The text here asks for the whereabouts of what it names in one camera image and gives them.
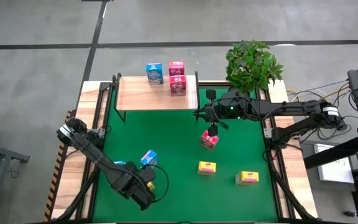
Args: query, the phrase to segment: green plant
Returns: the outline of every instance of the green plant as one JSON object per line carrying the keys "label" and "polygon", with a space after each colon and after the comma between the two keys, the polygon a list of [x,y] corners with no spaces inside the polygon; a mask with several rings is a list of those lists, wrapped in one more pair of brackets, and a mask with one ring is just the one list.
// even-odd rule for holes
{"label": "green plant", "polygon": [[233,44],[233,49],[226,54],[229,65],[226,67],[230,84],[240,93],[253,91],[255,88],[267,89],[269,79],[282,80],[283,65],[276,62],[271,53],[264,51],[270,49],[265,43],[259,41],[241,41]]}

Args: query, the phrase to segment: concrete floor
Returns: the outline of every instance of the concrete floor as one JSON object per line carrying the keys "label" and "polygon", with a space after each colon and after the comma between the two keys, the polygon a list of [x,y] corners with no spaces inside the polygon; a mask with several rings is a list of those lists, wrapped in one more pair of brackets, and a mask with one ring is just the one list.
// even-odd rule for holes
{"label": "concrete floor", "polygon": [[[91,43],[100,2],[0,0],[0,45]],[[358,0],[115,0],[108,3],[99,43],[358,39]],[[90,80],[144,75],[144,65],[182,59],[200,80],[225,77],[229,47],[98,49]],[[358,45],[274,46],[287,88],[303,90],[346,79],[358,68]],[[76,105],[89,49],[0,50],[0,146],[31,155],[21,174],[6,177],[0,223],[42,220],[57,155],[56,129]],[[340,85],[324,88],[330,93]],[[342,100],[342,115],[356,115]],[[344,142],[354,129],[332,139]],[[319,217],[354,222],[350,192],[313,189]]]}

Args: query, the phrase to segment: wooden platform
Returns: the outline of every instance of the wooden platform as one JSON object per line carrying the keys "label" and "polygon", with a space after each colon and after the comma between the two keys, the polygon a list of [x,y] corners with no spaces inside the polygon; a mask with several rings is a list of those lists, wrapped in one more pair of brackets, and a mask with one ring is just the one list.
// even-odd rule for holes
{"label": "wooden platform", "polygon": [[[88,127],[92,127],[93,125],[93,117],[99,93],[99,84],[101,82],[102,81],[84,82],[83,88],[81,90],[80,102],[77,107],[76,117],[82,119]],[[272,102],[288,101],[284,82],[276,82],[275,86],[269,85],[269,92]],[[100,119],[98,121],[98,127],[102,125],[101,120],[103,118],[103,112],[106,106],[106,97],[107,96],[103,96],[103,105],[101,108]],[[275,122],[278,127],[282,128],[285,128],[294,123],[291,116],[277,116],[275,117]],[[299,142],[297,140],[290,140],[289,143],[295,146],[299,146]],[[311,215],[317,217],[317,211],[314,205],[313,195],[311,193],[301,151],[287,147],[282,152],[291,191],[295,194],[302,206],[304,206]],[[65,159],[64,166],[60,169],[60,172],[62,172],[60,184],[56,186],[58,187],[57,194],[53,195],[56,197],[55,205],[52,208],[52,211],[49,211],[48,214],[52,218],[57,218],[59,215],[61,215],[73,201],[75,195],[78,193],[81,186],[85,160],[86,157],[80,152],[76,152]],[[282,190],[279,190],[279,194],[284,217],[288,217],[287,205]],[[82,217],[86,217],[86,212],[88,211],[88,203],[90,199],[89,195],[90,192],[87,193]]]}
{"label": "wooden platform", "polygon": [[197,109],[196,76],[186,76],[186,96],[171,96],[169,76],[161,85],[149,85],[146,76],[121,77],[117,110],[194,110]]}

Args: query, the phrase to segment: green mat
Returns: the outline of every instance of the green mat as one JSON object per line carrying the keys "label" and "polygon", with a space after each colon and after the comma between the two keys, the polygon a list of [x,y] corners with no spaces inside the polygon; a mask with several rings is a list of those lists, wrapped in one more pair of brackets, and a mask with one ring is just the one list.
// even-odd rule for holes
{"label": "green mat", "polygon": [[[217,88],[217,96],[227,91]],[[207,103],[200,88],[201,105]],[[258,122],[226,120],[219,127],[219,141],[210,152],[200,145],[209,123],[198,122],[192,111],[129,111],[124,124],[111,109],[104,152],[113,161],[134,161],[149,150],[170,178],[168,195],[141,211],[133,200],[115,193],[101,173],[94,222],[271,222],[277,221],[267,163],[262,159],[264,142]],[[216,162],[213,176],[197,174],[199,161]],[[255,185],[235,185],[242,170],[259,173]],[[156,169],[155,194],[166,188],[165,176]]]}

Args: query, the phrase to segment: pink box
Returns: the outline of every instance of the pink box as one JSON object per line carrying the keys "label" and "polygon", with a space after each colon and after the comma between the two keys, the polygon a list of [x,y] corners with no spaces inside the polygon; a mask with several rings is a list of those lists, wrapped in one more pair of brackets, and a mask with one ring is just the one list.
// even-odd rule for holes
{"label": "pink box", "polygon": [[184,75],[185,74],[185,61],[169,62],[168,65],[169,75]]}
{"label": "pink box", "polygon": [[171,96],[186,96],[186,75],[174,75],[169,77]]}
{"label": "pink box", "polygon": [[216,143],[218,143],[219,137],[218,136],[208,136],[208,130],[204,132],[201,136],[201,145],[206,147],[209,150],[215,148]]}

